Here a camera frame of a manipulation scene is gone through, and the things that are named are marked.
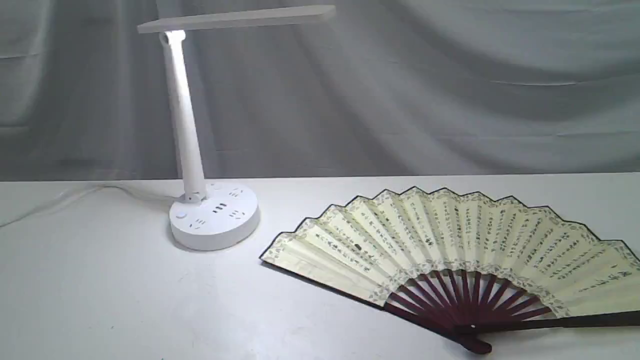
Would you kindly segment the cream paper folding fan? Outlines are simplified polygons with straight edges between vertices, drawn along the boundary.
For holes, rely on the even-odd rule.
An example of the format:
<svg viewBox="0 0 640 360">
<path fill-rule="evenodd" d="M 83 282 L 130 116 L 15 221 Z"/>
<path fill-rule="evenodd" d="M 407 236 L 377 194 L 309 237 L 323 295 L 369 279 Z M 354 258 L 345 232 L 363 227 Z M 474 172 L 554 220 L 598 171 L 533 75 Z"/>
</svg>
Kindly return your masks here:
<svg viewBox="0 0 640 360">
<path fill-rule="evenodd" d="M 489 354 L 482 334 L 637 327 L 639 257 L 549 206 L 447 187 L 332 203 L 263 264 Z"/>
</svg>

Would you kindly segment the white desk lamp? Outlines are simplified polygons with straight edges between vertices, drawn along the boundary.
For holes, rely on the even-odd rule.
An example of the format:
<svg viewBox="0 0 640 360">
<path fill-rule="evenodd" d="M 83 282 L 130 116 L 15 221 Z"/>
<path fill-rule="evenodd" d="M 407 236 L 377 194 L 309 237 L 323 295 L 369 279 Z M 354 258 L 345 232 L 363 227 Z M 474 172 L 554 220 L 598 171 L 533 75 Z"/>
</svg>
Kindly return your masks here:
<svg viewBox="0 0 640 360">
<path fill-rule="evenodd" d="M 247 239 L 261 219 L 258 196 L 249 187 L 205 178 L 183 49 L 187 32 L 317 23 L 335 14 L 333 4 L 319 4 L 160 18 L 137 26 L 140 34 L 158 34 L 163 48 L 183 182 L 183 195 L 173 201 L 168 212 L 177 244 L 199 252 L 231 248 Z"/>
</svg>

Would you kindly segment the grey backdrop curtain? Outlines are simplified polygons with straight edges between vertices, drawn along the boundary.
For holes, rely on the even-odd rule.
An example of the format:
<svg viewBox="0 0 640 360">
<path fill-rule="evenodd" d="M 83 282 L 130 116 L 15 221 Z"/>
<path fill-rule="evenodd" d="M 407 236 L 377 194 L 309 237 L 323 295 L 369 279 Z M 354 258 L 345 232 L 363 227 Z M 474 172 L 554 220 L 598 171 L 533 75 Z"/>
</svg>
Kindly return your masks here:
<svg viewBox="0 0 640 360">
<path fill-rule="evenodd" d="M 3 0 L 1 180 L 176 179 L 161 18 L 311 0 Z M 206 177 L 633 173 L 637 0 L 333 0 L 183 42 Z"/>
</svg>

